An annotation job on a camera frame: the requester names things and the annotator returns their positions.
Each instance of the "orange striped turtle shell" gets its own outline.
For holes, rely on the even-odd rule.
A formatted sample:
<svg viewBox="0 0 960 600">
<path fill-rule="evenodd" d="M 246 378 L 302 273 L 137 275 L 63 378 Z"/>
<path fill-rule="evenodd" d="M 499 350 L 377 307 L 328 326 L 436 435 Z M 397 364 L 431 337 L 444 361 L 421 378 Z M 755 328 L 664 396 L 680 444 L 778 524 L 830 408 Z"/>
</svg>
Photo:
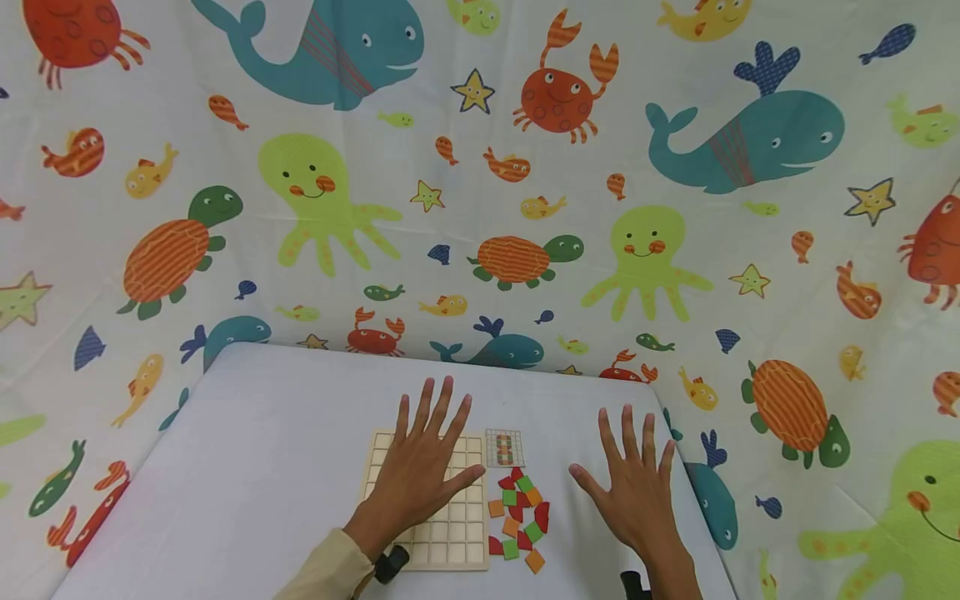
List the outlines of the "orange striped turtle shell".
<svg viewBox="0 0 960 600">
<path fill-rule="evenodd" d="M 131 300 L 152 302 L 168 296 L 197 269 L 210 233 L 200 221 L 169 221 L 144 236 L 127 259 L 123 287 Z"/>
<path fill-rule="evenodd" d="M 477 260 L 487 273 L 511 283 L 536 279 L 550 264 L 546 250 L 513 235 L 492 237 L 481 244 Z"/>
<path fill-rule="evenodd" d="M 784 444 L 812 452 L 827 434 L 827 407 L 817 384 L 801 368 L 768 360 L 754 373 L 756 408 Z"/>
</svg>

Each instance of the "ocean-themed fabric backdrop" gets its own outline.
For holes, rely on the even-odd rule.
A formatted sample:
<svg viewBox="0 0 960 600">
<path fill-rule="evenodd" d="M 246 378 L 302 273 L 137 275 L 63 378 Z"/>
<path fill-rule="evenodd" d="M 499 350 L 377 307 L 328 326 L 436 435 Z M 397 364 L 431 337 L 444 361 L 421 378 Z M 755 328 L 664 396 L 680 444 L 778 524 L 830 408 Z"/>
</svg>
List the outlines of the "ocean-themed fabric backdrop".
<svg viewBox="0 0 960 600">
<path fill-rule="evenodd" d="M 960 588 L 960 4 L 0 13 L 0 596 L 235 341 L 647 382 L 739 597 Z"/>
</svg>

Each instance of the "red crab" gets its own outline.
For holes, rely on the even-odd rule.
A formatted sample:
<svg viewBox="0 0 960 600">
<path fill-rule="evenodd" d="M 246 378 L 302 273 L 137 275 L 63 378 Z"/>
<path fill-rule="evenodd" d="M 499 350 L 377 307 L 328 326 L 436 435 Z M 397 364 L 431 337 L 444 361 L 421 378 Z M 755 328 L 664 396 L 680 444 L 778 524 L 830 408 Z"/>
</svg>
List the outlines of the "red crab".
<svg viewBox="0 0 960 600">
<path fill-rule="evenodd" d="M 117 52 L 127 51 L 137 64 L 143 57 L 130 44 L 122 41 L 125 35 L 150 49 L 147 38 L 127 29 L 121 29 L 120 15 L 110 0 L 23 0 L 23 16 L 42 58 L 38 73 L 47 75 L 47 88 L 57 89 L 61 69 L 76 69 L 96 64 L 107 57 L 120 61 L 125 71 L 130 63 Z"/>
<path fill-rule="evenodd" d="M 643 373 L 642 377 L 633 371 L 618 369 L 616 367 L 617 363 L 625 363 L 627 361 L 634 360 L 635 358 L 636 354 L 631 354 L 629 349 L 625 349 L 616 355 L 616 360 L 613 361 L 613 364 L 610 365 L 609 369 L 604 369 L 603 372 L 597 376 L 602 379 L 623 379 L 624 381 L 639 381 L 640 383 L 653 383 L 654 381 L 657 381 L 657 368 L 654 367 L 653 369 L 650 369 L 647 367 L 646 363 L 640 365 L 640 372 Z"/>
<path fill-rule="evenodd" d="M 897 248 L 897 252 L 908 251 L 900 259 L 907 257 L 907 274 L 911 279 L 930 285 L 930 293 L 924 303 L 932 304 L 940 298 L 940 286 L 947 287 L 947 301 L 941 310 L 947 310 L 957 298 L 957 285 L 960 284 L 960 198 L 956 196 L 957 180 L 947 194 L 930 211 L 920 228 L 912 235 L 904 235 L 904 240 L 913 240 Z"/>
<path fill-rule="evenodd" d="M 377 331 L 376 329 L 361 329 L 360 323 L 369 321 L 375 315 L 375 311 L 365 313 L 363 306 L 357 308 L 353 313 L 353 330 L 347 336 L 347 352 L 366 352 L 367 354 L 387 354 L 388 356 L 400 356 L 403 350 L 396 348 L 396 343 L 400 341 L 403 332 L 407 330 L 402 319 L 397 319 L 396 323 L 387 319 L 387 326 L 396 334 L 396 337 Z"/>
<path fill-rule="evenodd" d="M 546 47 L 540 55 L 540 70 L 534 71 L 523 85 L 520 95 L 522 108 L 514 110 L 518 118 L 514 126 L 523 123 L 523 131 L 527 131 L 531 123 L 536 123 L 549 132 L 570 132 L 570 143 L 577 141 L 577 132 L 580 132 L 580 143 L 587 143 L 587 132 L 584 123 L 589 125 L 593 135 L 597 134 L 597 126 L 589 120 L 593 110 L 593 101 L 598 100 L 607 91 L 607 84 L 616 75 L 616 68 L 620 64 L 620 50 L 616 44 L 611 45 L 610 52 L 604 58 L 600 53 L 600 46 L 593 44 L 590 50 L 590 71 L 593 77 L 600 82 L 597 93 L 590 92 L 584 80 L 576 75 L 546 68 L 546 55 L 551 48 L 563 48 L 574 40 L 580 33 L 580 23 L 564 27 L 566 9 L 553 19 L 550 31 L 546 35 Z"/>
</svg>

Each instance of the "sleeve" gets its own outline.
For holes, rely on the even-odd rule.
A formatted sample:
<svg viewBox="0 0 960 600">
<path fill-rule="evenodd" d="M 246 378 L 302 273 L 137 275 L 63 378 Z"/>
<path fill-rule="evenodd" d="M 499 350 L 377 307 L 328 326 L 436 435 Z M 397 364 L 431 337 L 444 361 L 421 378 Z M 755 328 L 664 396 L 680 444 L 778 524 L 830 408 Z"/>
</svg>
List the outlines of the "sleeve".
<svg viewBox="0 0 960 600">
<path fill-rule="evenodd" d="M 349 600 L 373 565 L 342 529 L 331 529 L 274 600 Z"/>
</svg>

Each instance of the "green octopus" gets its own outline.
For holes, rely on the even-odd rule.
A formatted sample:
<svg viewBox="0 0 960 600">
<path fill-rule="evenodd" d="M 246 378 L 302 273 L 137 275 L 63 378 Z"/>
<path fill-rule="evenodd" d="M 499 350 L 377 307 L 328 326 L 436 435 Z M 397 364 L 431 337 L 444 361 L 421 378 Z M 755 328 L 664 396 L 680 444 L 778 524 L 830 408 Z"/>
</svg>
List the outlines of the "green octopus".
<svg viewBox="0 0 960 600">
<path fill-rule="evenodd" d="M 627 301 L 636 289 L 643 302 L 643 314 L 653 321 L 657 317 L 654 294 L 661 287 L 666 290 L 677 319 L 689 321 L 690 315 L 680 298 L 680 286 L 709 291 L 713 284 L 670 264 L 684 243 L 685 235 L 684 217 L 673 208 L 640 206 L 629 210 L 617 219 L 610 233 L 610 245 L 616 256 L 616 274 L 593 286 L 580 304 L 593 306 L 610 290 L 620 288 L 610 313 L 614 321 L 620 321 L 627 309 Z"/>
<path fill-rule="evenodd" d="M 946 598 L 960 589 L 960 444 L 937 440 L 900 458 L 890 505 L 871 529 L 804 531 L 800 551 L 815 561 L 866 554 L 838 600 L 855 600 L 885 575 L 903 579 L 903 600 Z"/>
<path fill-rule="evenodd" d="M 297 215 L 297 226 L 280 245 L 277 260 L 281 265 L 296 264 L 303 245 L 312 238 L 317 243 L 320 269 L 329 277 L 336 276 L 328 241 L 332 235 L 369 271 L 370 260 L 353 238 L 355 229 L 391 258 L 400 258 L 400 252 L 372 222 L 399 221 L 402 215 L 380 204 L 351 204 L 347 164 L 330 143 L 307 133 L 286 133 L 263 144 L 258 162 L 264 181 Z"/>
</svg>

